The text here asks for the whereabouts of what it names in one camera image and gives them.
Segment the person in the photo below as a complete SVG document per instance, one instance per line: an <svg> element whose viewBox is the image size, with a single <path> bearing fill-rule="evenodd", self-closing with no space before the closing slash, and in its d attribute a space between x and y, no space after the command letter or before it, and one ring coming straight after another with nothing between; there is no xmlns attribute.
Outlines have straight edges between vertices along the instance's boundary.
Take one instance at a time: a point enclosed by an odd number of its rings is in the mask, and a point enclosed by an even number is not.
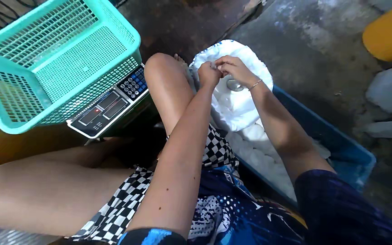
<svg viewBox="0 0 392 245"><path fill-rule="evenodd" d="M155 172L92 168L122 147L118 139L3 164L0 227L125 245L392 244L392 221L337 177L267 86L239 58L215 65L202 64L194 95L179 56L147 61L169 135ZM226 74L249 88L303 220L253 197L228 142L209 124L213 90Z"/></svg>

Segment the foot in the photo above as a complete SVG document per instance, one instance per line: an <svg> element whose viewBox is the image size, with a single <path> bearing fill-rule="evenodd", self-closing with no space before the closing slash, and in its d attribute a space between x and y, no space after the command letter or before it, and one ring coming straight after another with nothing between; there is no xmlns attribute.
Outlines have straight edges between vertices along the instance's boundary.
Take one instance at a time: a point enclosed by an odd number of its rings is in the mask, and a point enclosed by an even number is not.
<svg viewBox="0 0 392 245"><path fill-rule="evenodd" d="M183 69L185 70L185 72L187 73L187 69L188 69L189 65L187 65L187 63L186 63L178 54L175 54L175 55L173 56L173 58L175 58L176 61L179 62L179 63L181 64L182 68L183 68Z"/></svg>
<svg viewBox="0 0 392 245"><path fill-rule="evenodd" d="M173 56L173 58L175 58L176 59L176 61L177 62L179 62L179 64L181 65L181 67L182 67L182 72L184 73L184 75L186 76L186 78L187 78L187 81L192 81L192 79L191 79L191 75L190 75L190 73L189 73L189 65L178 55L178 54L175 54L174 56Z"/></svg>

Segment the digital scale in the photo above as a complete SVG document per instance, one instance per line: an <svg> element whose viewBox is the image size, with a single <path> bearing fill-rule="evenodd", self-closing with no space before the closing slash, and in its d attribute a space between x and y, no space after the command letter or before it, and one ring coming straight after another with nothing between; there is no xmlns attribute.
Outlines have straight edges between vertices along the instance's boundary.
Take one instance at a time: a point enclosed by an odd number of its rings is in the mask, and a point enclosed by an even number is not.
<svg viewBox="0 0 392 245"><path fill-rule="evenodd" d="M149 94L144 67L144 64L141 64L110 90L78 111L66 121L68 126L90 139L96 139L136 107L139 112L146 109L151 103L143 103Z"/></svg>

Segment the metal spoon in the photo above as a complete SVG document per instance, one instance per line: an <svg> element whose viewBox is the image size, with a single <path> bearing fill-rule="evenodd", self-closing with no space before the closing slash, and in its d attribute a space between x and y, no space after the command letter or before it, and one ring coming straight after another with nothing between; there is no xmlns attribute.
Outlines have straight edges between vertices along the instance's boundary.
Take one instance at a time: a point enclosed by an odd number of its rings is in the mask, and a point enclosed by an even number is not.
<svg viewBox="0 0 392 245"><path fill-rule="evenodd" d="M245 86L242 86L235 79L231 79L231 80L226 81L226 87L229 88L229 90L232 90L234 92L240 92L245 88Z"/></svg>

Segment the leg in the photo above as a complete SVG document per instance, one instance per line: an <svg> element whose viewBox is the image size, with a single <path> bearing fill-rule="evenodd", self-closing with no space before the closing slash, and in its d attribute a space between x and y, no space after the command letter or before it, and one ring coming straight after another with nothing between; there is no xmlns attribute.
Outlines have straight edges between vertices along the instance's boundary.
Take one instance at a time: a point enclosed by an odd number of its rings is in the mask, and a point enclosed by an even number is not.
<svg viewBox="0 0 392 245"><path fill-rule="evenodd" d="M193 98L186 64L178 57L157 53L145 66L145 78L167 135L170 135Z"/></svg>
<svg viewBox="0 0 392 245"><path fill-rule="evenodd" d="M53 161L84 167L98 167L111 153L131 141L132 139L111 138L106 142L49 152L29 157L25 160L36 162Z"/></svg>
<svg viewBox="0 0 392 245"><path fill-rule="evenodd" d="M104 146L112 145L105 142L87 149L102 154ZM134 172L80 166L83 162L72 153L85 149L77 147L1 165L0 227L73 235L84 226ZM66 157L69 164L58 160Z"/></svg>

